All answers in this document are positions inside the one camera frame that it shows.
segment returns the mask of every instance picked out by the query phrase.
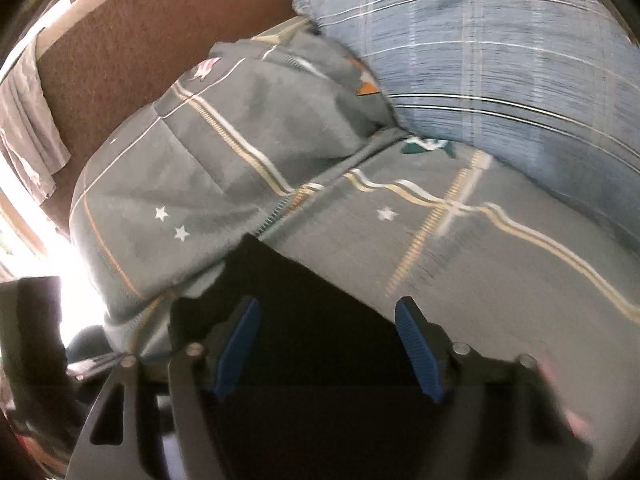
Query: blue gripper pad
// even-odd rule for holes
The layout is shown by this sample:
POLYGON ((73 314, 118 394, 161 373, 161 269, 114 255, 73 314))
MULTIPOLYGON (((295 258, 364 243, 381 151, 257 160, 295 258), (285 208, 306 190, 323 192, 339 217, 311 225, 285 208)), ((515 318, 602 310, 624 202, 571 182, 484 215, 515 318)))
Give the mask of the blue gripper pad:
POLYGON ((425 395, 440 402, 446 393, 442 378, 451 341, 438 325, 428 323, 410 297, 396 303, 396 330, 425 395))
POLYGON ((213 394, 219 402, 236 389, 242 366, 249 355, 260 327, 262 311, 255 298, 243 298, 218 333, 219 353, 215 363, 213 394))

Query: star pattern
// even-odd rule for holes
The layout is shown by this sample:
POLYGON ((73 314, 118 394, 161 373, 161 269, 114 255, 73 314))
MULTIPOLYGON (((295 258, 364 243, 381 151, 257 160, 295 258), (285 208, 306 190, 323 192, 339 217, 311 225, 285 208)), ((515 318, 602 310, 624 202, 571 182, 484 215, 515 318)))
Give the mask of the star pattern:
POLYGON ((187 236, 191 236, 191 235, 186 231, 186 229, 184 228, 184 225, 181 226, 179 229, 175 228, 174 238, 180 238, 180 241, 183 242, 187 236))
POLYGON ((378 220, 380 221, 389 220, 392 222, 396 216, 398 216, 398 213, 392 211, 389 206, 385 206, 384 209, 378 209, 378 220))
POLYGON ((163 205, 161 208, 156 207, 156 218, 161 222, 164 222, 164 219, 169 216, 169 213, 165 211, 165 208, 165 205, 163 205))

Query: metal screw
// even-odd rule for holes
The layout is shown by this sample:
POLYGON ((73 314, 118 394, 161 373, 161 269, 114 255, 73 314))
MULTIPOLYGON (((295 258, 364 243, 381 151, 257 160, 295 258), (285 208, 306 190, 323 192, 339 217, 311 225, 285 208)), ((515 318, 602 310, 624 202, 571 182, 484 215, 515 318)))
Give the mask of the metal screw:
POLYGON ((199 355, 204 354, 204 346, 200 343, 191 343, 187 346, 186 352, 190 357, 198 357, 199 355))
POLYGON ((471 346, 466 343, 453 343, 453 351, 458 355, 468 355, 471 352, 471 346))
POLYGON ((120 366, 123 368, 131 368, 134 364, 136 364, 136 358, 133 355, 125 355, 120 361, 120 366))
POLYGON ((536 367, 538 366, 538 361, 536 361, 529 354, 524 354, 518 357, 518 362, 525 368, 528 368, 529 370, 535 370, 536 367))

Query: gray towel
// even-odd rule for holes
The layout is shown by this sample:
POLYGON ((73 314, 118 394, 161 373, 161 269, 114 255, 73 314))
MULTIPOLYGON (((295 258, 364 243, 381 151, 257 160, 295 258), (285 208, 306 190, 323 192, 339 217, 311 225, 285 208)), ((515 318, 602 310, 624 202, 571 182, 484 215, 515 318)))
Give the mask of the gray towel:
POLYGON ((42 203, 56 189, 52 175, 71 155, 42 93, 34 41, 0 84, 0 138, 24 187, 42 203))

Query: brown wall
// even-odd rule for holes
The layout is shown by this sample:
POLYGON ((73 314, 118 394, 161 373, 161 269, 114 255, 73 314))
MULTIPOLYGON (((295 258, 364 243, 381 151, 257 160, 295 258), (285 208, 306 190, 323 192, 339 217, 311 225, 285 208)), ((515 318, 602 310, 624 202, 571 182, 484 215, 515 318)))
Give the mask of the brown wall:
POLYGON ((124 119, 205 59, 216 41, 251 37, 290 18, 291 1, 106 0, 48 46, 38 60, 42 89, 72 154, 42 204, 60 229, 68 233, 82 168, 124 119))

